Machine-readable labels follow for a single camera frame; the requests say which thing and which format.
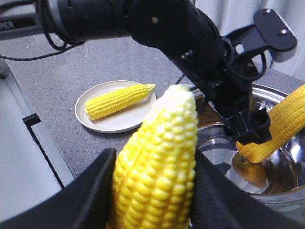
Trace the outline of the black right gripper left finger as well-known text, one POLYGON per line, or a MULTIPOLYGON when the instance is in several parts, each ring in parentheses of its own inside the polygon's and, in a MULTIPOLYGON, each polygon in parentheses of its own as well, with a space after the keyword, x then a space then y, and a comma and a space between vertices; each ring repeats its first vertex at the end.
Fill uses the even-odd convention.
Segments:
POLYGON ((103 229, 111 211, 116 151, 107 148, 73 182, 39 205, 0 224, 2 229, 103 229))

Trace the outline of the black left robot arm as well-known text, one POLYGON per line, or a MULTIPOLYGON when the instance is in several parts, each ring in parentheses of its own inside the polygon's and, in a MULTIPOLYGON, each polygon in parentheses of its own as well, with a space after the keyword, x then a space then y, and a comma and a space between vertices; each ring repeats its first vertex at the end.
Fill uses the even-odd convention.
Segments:
POLYGON ((86 41, 130 36, 159 49, 206 96, 227 134, 242 144, 271 140, 270 118, 254 109, 252 82, 258 71, 252 58, 237 53, 242 28, 220 35, 212 20, 189 0, 3 0, 0 38, 9 40, 56 34, 56 54, 86 41))

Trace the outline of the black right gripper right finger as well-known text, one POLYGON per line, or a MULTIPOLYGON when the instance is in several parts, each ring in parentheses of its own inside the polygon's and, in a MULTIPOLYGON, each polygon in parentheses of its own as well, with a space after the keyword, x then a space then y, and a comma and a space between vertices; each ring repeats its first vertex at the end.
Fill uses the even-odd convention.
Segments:
POLYGON ((305 226, 260 203, 228 180, 195 152, 195 186, 191 207, 194 229, 303 229, 305 226))

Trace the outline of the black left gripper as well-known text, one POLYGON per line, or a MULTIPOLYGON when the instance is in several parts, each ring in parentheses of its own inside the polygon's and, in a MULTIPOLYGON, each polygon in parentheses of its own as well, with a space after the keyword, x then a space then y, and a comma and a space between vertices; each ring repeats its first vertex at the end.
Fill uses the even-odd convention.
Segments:
POLYGON ((266 108, 252 110, 254 65, 235 62, 238 53, 226 37, 178 36, 169 38, 166 56, 207 96, 224 120, 230 140, 261 144, 271 140, 266 108))

